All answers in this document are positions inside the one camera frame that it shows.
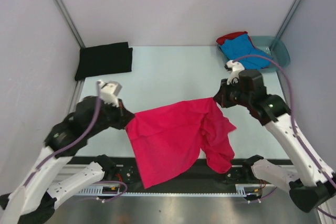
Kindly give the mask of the pink t shirt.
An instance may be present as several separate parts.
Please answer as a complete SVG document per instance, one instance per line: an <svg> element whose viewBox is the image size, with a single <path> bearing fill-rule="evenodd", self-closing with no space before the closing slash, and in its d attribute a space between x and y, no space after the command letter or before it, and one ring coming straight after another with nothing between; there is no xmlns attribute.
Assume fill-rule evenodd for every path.
<svg viewBox="0 0 336 224"><path fill-rule="evenodd" d="M224 173L235 156L229 134L236 127L213 98L137 112L125 130L141 169L168 164L189 168L204 152L206 164Z"/></svg>

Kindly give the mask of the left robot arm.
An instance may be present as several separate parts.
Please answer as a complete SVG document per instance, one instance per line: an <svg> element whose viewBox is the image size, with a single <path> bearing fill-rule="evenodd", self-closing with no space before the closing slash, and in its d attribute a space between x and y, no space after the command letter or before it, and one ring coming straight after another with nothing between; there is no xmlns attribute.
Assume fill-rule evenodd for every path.
<svg viewBox="0 0 336 224"><path fill-rule="evenodd" d="M12 193L1 195L1 223L45 223L67 199L95 183L109 183L118 172L106 155L97 156L85 169L53 183L57 174L87 145L90 138L114 128L124 130L134 119L121 99L107 103L86 97L62 122L52 127L29 175Z"/></svg>

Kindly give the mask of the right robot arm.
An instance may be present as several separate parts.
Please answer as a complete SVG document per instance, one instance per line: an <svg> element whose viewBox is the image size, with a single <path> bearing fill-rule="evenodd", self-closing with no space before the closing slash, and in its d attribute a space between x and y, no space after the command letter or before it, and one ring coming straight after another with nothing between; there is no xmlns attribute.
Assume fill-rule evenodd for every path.
<svg viewBox="0 0 336 224"><path fill-rule="evenodd" d="M306 213L334 197L335 171L312 149L283 98L267 92L262 74L256 69L229 67L228 71L230 76L221 81L215 102L222 108L246 107L274 136L296 169L291 172L255 155L245 161L243 179L249 183L257 179L270 182L287 192Z"/></svg>

